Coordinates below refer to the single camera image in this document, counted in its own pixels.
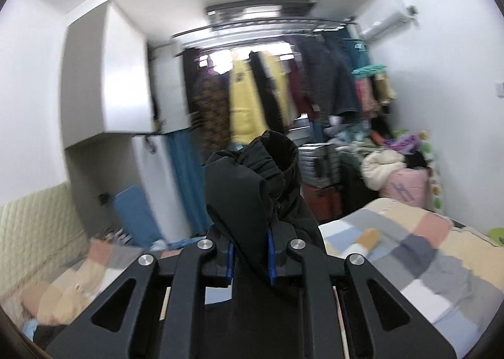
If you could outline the black puffer jacket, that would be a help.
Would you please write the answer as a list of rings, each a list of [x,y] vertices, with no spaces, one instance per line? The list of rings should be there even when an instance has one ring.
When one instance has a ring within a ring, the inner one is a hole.
[[[279,340],[294,334],[288,319],[295,294],[270,281],[268,230],[273,223],[288,223],[299,238],[325,252],[301,199],[297,147],[267,132],[240,151],[212,154],[205,173],[210,229],[233,244],[234,264],[230,285],[206,287],[196,358],[289,358],[290,349]]]

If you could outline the ceiling clothes drying rack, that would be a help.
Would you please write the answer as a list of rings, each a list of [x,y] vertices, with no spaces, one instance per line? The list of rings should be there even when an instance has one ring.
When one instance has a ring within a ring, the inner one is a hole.
[[[342,20],[317,17],[312,14],[316,0],[248,0],[221,3],[206,7],[208,24],[174,33],[170,40],[200,32],[217,33],[249,26],[354,26],[355,17]]]

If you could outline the white roll bolster pillow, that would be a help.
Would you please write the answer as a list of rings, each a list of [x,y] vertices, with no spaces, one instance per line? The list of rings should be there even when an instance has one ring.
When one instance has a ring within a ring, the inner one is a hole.
[[[357,241],[355,241],[355,244],[364,248],[366,252],[371,252],[378,246],[381,238],[382,235],[378,229],[367,229]]]

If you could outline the blue folded board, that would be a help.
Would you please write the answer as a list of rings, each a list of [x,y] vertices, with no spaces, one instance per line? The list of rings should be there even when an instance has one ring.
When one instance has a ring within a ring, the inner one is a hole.
[[[141,187],[133,185],[115,195],[113,206],[123,229],[131,235],[135,245],[149,249],[156,241],[163,240]]]

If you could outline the grey ribbed suitcase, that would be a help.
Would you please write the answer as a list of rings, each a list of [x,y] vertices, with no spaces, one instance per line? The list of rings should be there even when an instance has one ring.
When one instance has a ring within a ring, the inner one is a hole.
[[[298,153],[303,183],[316,188],[328,188],[339,183],[339,158],[334,144],[304,144],[298,147]]]

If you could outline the blue curtain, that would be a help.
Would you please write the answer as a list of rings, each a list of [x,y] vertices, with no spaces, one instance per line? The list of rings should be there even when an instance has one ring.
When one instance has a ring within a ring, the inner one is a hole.
[[[168,151],[180,199],[193,236],[206,235],[212,225],[206,209],[204,167],[191,143],[189,129],[167,134]]]

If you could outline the cream folded blanket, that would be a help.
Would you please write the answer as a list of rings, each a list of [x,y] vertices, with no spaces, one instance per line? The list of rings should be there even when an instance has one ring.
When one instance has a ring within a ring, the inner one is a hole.
[[[379,191],[392,173],[406,166],[403,154],[384,149],[367,155],[361,162],[360,172],[366,186],[371,190]]]

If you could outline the yellow fleece jacket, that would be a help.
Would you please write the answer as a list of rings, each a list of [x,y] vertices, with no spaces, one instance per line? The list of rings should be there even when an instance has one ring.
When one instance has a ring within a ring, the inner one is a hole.
[[[261,97],[250,65],[234,60],[229,85],[232,142],[246,146],[267,129]]]

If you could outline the patchwork pastel bed quilt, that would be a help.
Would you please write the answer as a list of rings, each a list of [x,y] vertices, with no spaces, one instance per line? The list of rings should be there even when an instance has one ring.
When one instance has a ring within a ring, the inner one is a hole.
[[[355,244],[367,229],[382,235],[371,252]],[[359,252],[452,344],[459,358],[501,358],[503,249],[471,227],[381,198],[320,232],[334,257]],[[20,294],[39,325],[70,324],[141,254],[136,246],[93,239]]]

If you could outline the cream quilted headboard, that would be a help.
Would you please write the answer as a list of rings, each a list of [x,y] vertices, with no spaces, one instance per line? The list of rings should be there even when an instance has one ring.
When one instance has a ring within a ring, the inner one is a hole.
[[[62,183],[1,206],[1,302],[83,254],[88,236]]]

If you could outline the dark denim jacket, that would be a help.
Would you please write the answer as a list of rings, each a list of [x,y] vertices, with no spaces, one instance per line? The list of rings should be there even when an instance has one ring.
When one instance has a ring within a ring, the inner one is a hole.
[[[296,39],[307,87],[319,107],[319,119],[328,125],[331,116],[359,117],[360,101],[354,79],[344,59],[314,37]]]

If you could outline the green clip hanger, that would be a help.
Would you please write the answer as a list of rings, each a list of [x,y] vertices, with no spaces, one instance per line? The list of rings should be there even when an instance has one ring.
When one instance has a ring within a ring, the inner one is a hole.
[[[352,71],[354,78],[373,77],[380,73],[386,73],[385,65],[369,65],[356,68]]]

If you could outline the white air conditioner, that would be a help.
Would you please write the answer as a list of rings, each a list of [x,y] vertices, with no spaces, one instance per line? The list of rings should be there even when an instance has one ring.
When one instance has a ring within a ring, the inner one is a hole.
[[[357,14],[360,38],[372,43],[387,32],[409,26],[419,11],[405,0],[369,0]]]

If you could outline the grey wall cabinet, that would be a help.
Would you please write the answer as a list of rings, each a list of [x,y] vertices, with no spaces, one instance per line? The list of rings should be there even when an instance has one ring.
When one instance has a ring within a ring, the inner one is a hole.
[[[176,46],[149,50],[144,33],[113,3],[70,24],[61,63],[64,147],[101,135],[171,133],[189,125]]]

